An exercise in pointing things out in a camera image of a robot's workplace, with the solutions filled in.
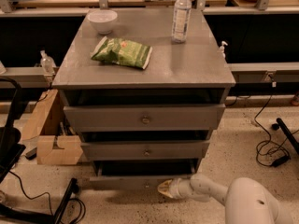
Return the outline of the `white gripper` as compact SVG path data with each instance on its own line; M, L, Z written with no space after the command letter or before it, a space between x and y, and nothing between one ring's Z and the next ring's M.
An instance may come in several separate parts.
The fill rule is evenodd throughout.
M193 188L191 187L189 179L176 178L173 181L165 180L158 185L157 190L168 198L190 199L193 196Z

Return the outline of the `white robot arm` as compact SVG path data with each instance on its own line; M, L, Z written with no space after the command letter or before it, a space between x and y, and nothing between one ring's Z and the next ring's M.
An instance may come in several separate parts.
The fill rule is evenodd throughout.
M225 224L293 224L291 214L259 182L240 177L228 187L202 174L174 178L161 183L157 190L172 199L208 202L215 199L225 207Z

